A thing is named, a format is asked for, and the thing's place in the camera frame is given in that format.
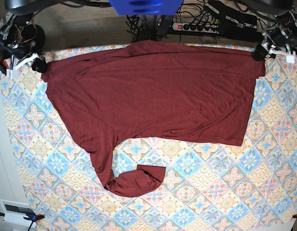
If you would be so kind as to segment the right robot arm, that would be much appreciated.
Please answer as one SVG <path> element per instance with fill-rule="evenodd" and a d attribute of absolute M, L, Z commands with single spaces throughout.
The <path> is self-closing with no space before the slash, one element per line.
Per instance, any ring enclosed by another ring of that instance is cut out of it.
<path fill-rule="evenodd" d="M 48 65 L 42 56 L 45 44 L 43 28 L 34 22 L 34 14 L 17 16 L 7 13 L 0 21 L 0 46 L 10 57 L 10 70 L 26 65 L 33 71 L 45 73 Z"/>

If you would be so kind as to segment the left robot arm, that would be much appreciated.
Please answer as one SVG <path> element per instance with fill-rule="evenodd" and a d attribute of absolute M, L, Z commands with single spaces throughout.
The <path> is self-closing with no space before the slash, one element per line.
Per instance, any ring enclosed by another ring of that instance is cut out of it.
<path fill-rule="evenodd" d="M 275 19 L 266 20 L 273 22 L 274 28 L 262 30 L 263 40 L 252 53 L 253 59 L 262 61 L 282 55 L 287 63 L 294 64 L 297 53 L 297 12 L 290 10 Z"/>

